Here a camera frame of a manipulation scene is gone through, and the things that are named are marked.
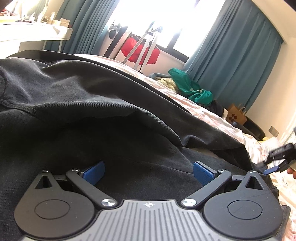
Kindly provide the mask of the person's right hand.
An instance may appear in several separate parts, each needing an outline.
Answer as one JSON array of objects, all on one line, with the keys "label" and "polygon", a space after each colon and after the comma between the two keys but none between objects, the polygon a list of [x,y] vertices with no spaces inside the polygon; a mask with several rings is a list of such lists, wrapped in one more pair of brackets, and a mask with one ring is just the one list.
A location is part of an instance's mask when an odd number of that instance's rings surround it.
[{"label": "person's right hand", "polygon": [[287,169],[287,173],[289,175],[292,175],[294,179],[296,179],[296,170],[292,169],[292,168],[288,168]]}]

